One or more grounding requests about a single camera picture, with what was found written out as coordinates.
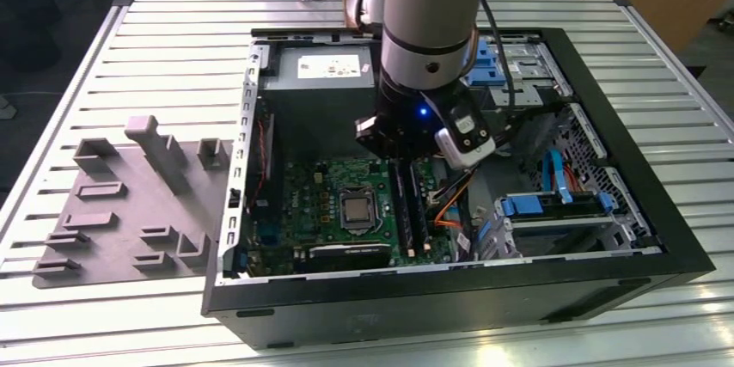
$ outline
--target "slotted aluminum surface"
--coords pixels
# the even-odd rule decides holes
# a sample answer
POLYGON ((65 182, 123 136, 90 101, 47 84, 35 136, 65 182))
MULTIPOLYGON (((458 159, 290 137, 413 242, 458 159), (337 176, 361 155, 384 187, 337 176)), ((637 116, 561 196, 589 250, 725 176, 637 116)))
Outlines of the slotted aluminum surface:
POLYGON ((344 22, 341 0, 135 0, 130 8, 113 8, 0 213, 0 364, 731 364, 734 145, 721 109, 633 9, 609 0, 492 5, 504 26, 566 29, 716 272, 586 322, 259 354, 201 316, 203 278, 35 289, 30 271, 78 173, 71 156, 79 139, 122 144, 127 116, 149 113, 161 133, 179 141, 229 138, 250 29, 344 22))

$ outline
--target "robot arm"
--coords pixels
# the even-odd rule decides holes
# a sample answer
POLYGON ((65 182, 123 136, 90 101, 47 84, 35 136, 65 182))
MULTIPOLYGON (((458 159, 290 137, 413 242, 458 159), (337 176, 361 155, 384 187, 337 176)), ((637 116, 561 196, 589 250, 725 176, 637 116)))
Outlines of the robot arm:
POLYGON ((440 150, 453 168, 494 151, 462 77, 477 43, 478 0, 386 0, 376 116, 357 139, 377 155, 414 159, 440 150))

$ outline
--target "orange wire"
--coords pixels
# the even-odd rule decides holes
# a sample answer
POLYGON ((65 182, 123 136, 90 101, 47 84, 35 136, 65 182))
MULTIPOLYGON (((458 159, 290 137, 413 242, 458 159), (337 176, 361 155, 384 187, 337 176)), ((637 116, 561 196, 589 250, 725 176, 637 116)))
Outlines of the orange wire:
POLYGON ((581 191, 582 185, 578 181, 578 178, 576 177, 574 170, 569 166, 565 166, 564 171, 568 173, 568 178, 569 178, 569 181, 572 182, 572 187, 574 191, 581 191))
POLYGON ((441 210, 441 212, 437 215, 437 219, 434 219, 434 225, 442 225, 442 217, 445 216, 446 212, 449 211, 449 208, 452 207, 453 203, 457 201, 457 198, 460 198, 461 193, 464 193, 464 190, 468 189, 469 183, 472 182, 472 179, 468 180, 468 183, 464 184, 464 186, 460 188, 452 199, 449 199, 449 202, 445 205, 445 208, 441 210))
POLYGON ((573 175, 568 171, 565 172, 564 175, 566 176, 566 179, 569 181, 569 186, 572 188, 572 191, 578 191, 578 185, 576 184, 573 175))
POLYGON ((461 224, 456 221, 438 221, 436 225, 444 225, 446 227, 462 228, 461 224))

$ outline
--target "floor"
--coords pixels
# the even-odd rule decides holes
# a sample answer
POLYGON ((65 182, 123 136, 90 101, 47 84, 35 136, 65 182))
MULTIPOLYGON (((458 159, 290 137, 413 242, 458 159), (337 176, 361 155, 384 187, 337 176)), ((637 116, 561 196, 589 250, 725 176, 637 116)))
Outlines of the floor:
MULTIPOLYGON (((21 174, 26 160, 62 94, 70 84, 94 39, 113 0, 57 0, 63 20, 53 33, 62 49, 62 59, 54 67, 37 73, 17 73, 0 61, 0 94, 19 112, 13 120, 0 120, 0 205, 21 174)), ((681 54, 688 65, 707 65, 700 81, 725 111, 734 117, 734 35, 707 27, 681 54)))

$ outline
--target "blue tab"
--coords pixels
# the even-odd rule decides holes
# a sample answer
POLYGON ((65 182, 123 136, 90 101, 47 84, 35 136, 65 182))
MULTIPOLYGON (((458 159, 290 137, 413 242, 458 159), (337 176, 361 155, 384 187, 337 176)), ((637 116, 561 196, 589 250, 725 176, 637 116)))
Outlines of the blue tab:
POLYGON ((494 67, 497 56, 493 49, 486 44, 486 40, 480 38, 477 45, 477 64, 476 67, 494 67))
POLYGON ((505 211, 505 217, 516 215, 516 205, 513 205, 509 199, 502 200, 502 210, 505 211))
POLYGON ((485 235, 488 232, 490 232, 490 228, 493 228, 493 223, 490 223, 490 220, 486 220, 485 226, 482 227, 482 230, 480 231, 480 237, 477 238, 477 242, 482 241, 482 238, 485 238, 485 235))
POLYGON ((470 86, 502 86, 508 82, 500 68, 476 66, 468 75, 470 86))
POLYGON ((541 199, 537 195, 510 197, 518 214, 542 214, 541 199))
POLYGON ((612 195, 602 192, 597 195, 597 198, 600 198, 601 206, 605 209, 605 213, 609 214, 616 209, 616 201, 612 199, 612 195))

